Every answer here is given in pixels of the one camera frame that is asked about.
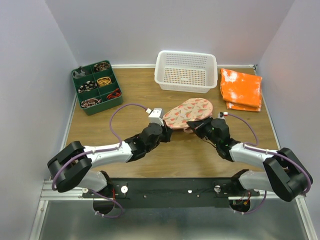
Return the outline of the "pink floral laundry bag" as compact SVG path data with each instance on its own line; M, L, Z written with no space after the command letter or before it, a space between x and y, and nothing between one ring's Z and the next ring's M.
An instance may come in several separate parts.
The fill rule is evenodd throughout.
M212 116L213 104L205 98L190 98L168 111L163 117L166 125L173 130L193 131L187 122L204 120Z

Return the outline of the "orange white cloth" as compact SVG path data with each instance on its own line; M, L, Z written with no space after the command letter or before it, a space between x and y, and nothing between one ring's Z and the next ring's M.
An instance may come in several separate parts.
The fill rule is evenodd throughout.
M262 107L261 76L222 68L220 92L227 109L260 112Z

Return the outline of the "white plastic basket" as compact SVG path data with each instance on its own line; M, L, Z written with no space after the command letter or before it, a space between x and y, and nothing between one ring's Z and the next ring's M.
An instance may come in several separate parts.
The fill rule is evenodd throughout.
M154 81L162 90L205 94L218 84L218 64L208 53L162 50Z

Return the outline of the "green compartment tray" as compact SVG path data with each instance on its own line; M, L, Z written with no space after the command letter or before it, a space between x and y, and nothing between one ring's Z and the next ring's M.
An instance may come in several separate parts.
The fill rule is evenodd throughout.
M122 90L111 63L108 70L100 72L93 71L94 65L101 62L110 63L108 60L102 60L89 65L79 66L82 67L82 69L86 72L86 76L79 79L72 77L72 71L78 69L79 67L71 71L71 78L75 87L79 106L88 116L118 107L124 102ZM78 93L78 87L87 81L95 81L97 88L88 92ZM82 108L81 101L90 98L101 99L102 102L89 108Z

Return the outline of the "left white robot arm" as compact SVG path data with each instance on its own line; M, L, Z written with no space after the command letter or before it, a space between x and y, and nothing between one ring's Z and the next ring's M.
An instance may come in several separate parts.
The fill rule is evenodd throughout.
M47 163L53 179L51 188L59 193L75 187L93 190L99 197L110 194L108 175L91 171L92 168L137 161L160 143L171 140L173 130L166 124L150 123L143 131L118 144L104 146L83 146L73 141Z

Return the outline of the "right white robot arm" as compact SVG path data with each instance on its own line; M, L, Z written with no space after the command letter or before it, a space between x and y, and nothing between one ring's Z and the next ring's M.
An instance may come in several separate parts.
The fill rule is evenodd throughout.
M256 189L274 192L280 199L290 202L311 189L311 175L289 148L268 150L237 141L231 137L224 118L208 117L188 121L187 125L199 138L210 141L222 159L262 170L246 170L233 180L230 191L234 195L241 196L247 190Z

